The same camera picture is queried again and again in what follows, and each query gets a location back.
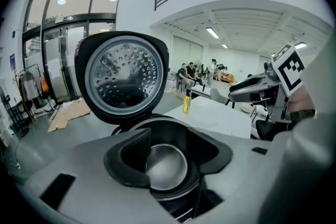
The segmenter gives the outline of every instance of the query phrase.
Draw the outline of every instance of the white table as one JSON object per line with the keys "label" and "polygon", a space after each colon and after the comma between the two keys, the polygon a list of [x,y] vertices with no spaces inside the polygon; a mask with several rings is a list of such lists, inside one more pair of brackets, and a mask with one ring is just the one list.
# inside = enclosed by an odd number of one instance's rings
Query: white table
{"label": "white table", "polygon": [[197,85],[191,88],[191,93],[195,93],[199,96],[210,98],[210,88],[205,87],[203,91],[203,86]]}
{"label": "white table", "polygon": [[199,127],[217,133],[250,138],[251,118],[243,112],[204,97],[191,101],[189,114],[182,112],[182,105],[165,115],[183,121],[191,127]]}

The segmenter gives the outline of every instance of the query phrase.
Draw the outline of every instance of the poster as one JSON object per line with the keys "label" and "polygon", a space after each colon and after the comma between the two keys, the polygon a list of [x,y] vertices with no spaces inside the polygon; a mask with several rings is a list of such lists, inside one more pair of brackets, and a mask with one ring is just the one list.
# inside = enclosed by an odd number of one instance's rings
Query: poster
{"label": "poster", "polygon": [[9,61],[11,62],[10,63],[10,69],[11,69],[11,71],[14,71],[15,70],[15,54],[12,54],[9,57]]}

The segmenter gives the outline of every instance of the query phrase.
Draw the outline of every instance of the stainless steel lid plate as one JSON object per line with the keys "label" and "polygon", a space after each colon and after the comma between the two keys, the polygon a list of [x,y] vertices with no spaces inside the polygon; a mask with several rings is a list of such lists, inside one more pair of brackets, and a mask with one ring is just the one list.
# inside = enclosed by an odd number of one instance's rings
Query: stainless steel lid plate
{"label": "stainless steel lid plate", "polygon": [[144,34],[114,31],[77,45],[80,91],[101,120],[123,124],[148,115],[160,101],[168,72],[164,42]]}

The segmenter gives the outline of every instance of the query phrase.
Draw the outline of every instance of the gray floor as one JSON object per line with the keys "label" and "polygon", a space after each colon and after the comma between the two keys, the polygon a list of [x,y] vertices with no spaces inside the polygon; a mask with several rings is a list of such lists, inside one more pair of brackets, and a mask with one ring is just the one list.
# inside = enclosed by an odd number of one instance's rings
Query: gray floor
{"label": "gray floor", "polygon": [[[175,93],[164,93],[153,113],[164,114],[182,104]],[[68,122],[65,129],[48,133],[47,118],[38,119],[28,134],[18,140],[14,136],[3,158],[8,172],[17,180],[25,180],[75,145],[111,135],[116,125],[100,121],[93,113]]]}

